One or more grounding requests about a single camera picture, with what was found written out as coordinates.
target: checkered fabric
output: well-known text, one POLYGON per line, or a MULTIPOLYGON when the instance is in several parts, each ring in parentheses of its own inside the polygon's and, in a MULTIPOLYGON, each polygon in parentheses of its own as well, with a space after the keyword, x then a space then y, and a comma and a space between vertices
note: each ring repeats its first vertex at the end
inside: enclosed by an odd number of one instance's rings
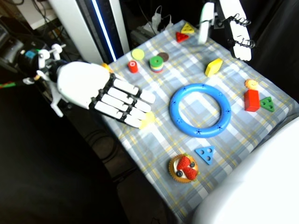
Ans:
MULTIPOLYGON (((199 46, 195 32, 188 40, 177 43, 176 32, 184 24, 185 21, 181 21, 138 47, 145 52, 145 58, 138 61, 138 73, 130 73, 127 68, 128 61, 132 60, 131 53, 110 64, 116 74, 156 95, 152 105, 156 122, 139 130, 104 116, 107 125, 180 222, 187 221, 188 215, 270 131, 291 115, 299 116, 296 114, 299 105, 291 97, 246 63, 234 59, 228 50, 213 40, 199 46), (162 72, 154 73, 149 59, 159 52, 167 52, 169 60, 164 63, 162 72), (216 58, 223 60, 222 67, 216 75, 207 78, 204 74, 206 66, 216 58), (259 83, 260 99, 272 97, 275 112, 263 108, 257 112, 244 110, 243 95, 247 90, 244 82, 249 78, 259 83), (188 136, 171 121, 169 103, 172 95, 180 87, 193 83, 217 88, 230 102, 230 124, 215 137, 188 136), (194 152, 207 146, 215 146, 212 165, 207 165, 194 152), (171 158, 183 153, 194 157, 200 171, 197 180, 188 184, 176 182, 168 171, 171 158)), ((211 126, 220 116, 215 100, 199 92, 185 97, 179 108, 184 120, 193 126, 211 126)))

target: red triangle block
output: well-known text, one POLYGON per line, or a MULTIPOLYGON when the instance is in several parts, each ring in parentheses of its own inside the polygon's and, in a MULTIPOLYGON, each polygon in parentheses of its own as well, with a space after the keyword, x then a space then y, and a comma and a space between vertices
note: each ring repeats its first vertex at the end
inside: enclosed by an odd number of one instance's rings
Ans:
POLYGON ((181 43, 181 42, 183 42, 183 41, 185 41, 185 40, 187 40, 187 39, 189 38, 188 35, 186 35, 186 34, 182 34, 182 33, 180 33, 180 32, 177 32, 177 33, 176 33, 176 36, 177 36, 177 42, 178 42, 178 43, 181 43))

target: blueberry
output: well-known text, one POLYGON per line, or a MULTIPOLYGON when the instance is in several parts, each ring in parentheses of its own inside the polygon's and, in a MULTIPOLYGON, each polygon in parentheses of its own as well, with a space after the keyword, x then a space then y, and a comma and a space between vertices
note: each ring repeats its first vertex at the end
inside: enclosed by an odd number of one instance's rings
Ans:
POLYGON ((180 170, 178 170, 178 171, 177 171, 177 176, 178 176, 178 177, 181 177, 182 175, 183 175, 183 172, 180 171, 180 170))

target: robotic hand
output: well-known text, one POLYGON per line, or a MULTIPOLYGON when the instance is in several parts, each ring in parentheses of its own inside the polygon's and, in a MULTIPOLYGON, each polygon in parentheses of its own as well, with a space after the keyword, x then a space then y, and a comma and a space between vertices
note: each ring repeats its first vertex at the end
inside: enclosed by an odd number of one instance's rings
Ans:
POLYGON ((63 116, 57 106, 62 99, 139 128, 146 119, 145 113, 151 111, 148 103, 155 102, 155 95, 140 90, 100 65, 60 60, 62 47, 54 44, 51 51, 40 50, 37 71, 51 89, 51 107, 57 115, 63 116))
POLYGON ((200 16, 199 44, 206 43, 211 25, 217 25, 218 27, 224 25, 232 56, 240 60, 250 61, 251 48, 255 47, 255 43, 253 40, 250 40, 246 28, 250 23, 239 0, 207 2, 202 8, 200 16), (214 24, 215 16, 218 16, 220 19, 217 24, 214 24))

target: blue triangle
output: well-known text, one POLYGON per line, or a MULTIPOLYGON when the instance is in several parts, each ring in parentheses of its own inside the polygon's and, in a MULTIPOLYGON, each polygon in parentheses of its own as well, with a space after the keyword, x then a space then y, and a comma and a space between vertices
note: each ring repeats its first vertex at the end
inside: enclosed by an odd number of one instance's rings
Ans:
POLYGON ((214 146, 209 146, 205 148, 198 148, 195 152, 208 164, 212 164, 213 154, 214 154, 214 146))

